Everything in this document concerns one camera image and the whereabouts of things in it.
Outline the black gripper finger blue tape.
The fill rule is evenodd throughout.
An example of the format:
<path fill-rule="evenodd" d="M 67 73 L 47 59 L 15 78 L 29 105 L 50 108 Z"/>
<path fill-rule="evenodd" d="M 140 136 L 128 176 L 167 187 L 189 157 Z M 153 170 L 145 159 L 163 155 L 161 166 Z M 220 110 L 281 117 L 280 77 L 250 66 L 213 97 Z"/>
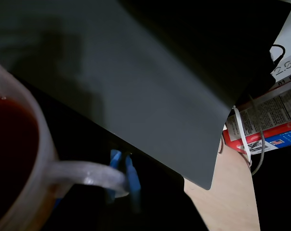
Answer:
<path fill-rule="evenodd" d="M 141 213 L 141 185 L 130 155 L 125 158 L 126 177 L 130 195 L 131 209 L 134 213 Z"/>
<path fill-rule="evenodd" d="M 118 170 L 119 163 L 121 161 L 122 153 L 119 150 L 112 149 L 110 154 L 110 166 Z M 111 204 L 115 200 L 115 191 L 107 189 L 107 203 Z"/>

